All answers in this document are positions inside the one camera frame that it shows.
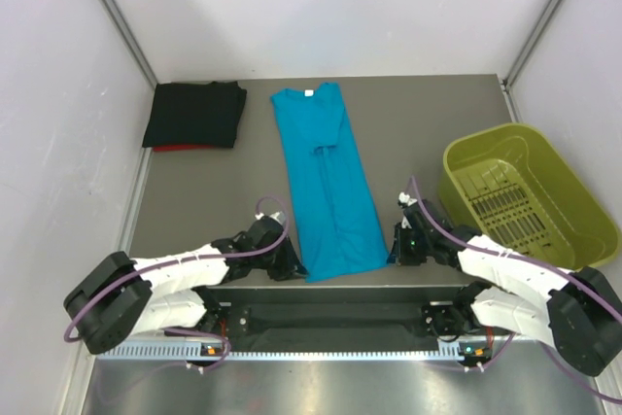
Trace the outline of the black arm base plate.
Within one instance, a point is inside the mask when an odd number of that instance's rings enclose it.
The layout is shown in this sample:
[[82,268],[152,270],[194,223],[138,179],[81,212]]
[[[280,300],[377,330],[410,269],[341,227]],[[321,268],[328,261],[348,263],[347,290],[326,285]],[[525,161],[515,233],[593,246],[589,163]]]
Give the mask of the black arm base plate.
[[210,290],[223,308],[217,335],[235,352],[383,352],[482,336],[454,305],[458,287],[295,287]]

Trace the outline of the blue t-shirt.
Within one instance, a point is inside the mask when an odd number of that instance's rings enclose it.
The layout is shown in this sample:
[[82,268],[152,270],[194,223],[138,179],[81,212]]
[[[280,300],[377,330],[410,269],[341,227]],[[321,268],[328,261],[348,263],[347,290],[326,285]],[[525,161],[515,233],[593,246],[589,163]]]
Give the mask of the blue t-shirt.
[[387,265],[388,249],[339,84],[271,96],[307,280]]

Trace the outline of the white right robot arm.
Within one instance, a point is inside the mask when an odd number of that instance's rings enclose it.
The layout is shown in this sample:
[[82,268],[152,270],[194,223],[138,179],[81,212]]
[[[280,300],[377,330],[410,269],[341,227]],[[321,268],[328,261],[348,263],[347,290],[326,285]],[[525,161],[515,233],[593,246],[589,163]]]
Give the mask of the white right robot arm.
[[621,300],[603,273],[528,259],[480,230],[453,226],[431,202],[401,193],[389,261],[429,259],[473,277],[450,306],[454,333],[482,327],[522,334],[552,348],[574,369],[600,375],[621,352]]

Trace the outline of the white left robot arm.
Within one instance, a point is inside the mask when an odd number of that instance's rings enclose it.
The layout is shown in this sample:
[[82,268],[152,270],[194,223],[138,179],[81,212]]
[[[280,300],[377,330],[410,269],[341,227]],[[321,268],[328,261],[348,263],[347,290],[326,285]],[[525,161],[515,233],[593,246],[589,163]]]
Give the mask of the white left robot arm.
[[151,259],[113,252],[64,298],[71,319],[67,338],[100,355],[138,334],[176,329],[210,333],[224,319],[211,288],[255,269],[273,281],[308,274],[285,223],[275,215],[262,215],[248,229],[189,252]]

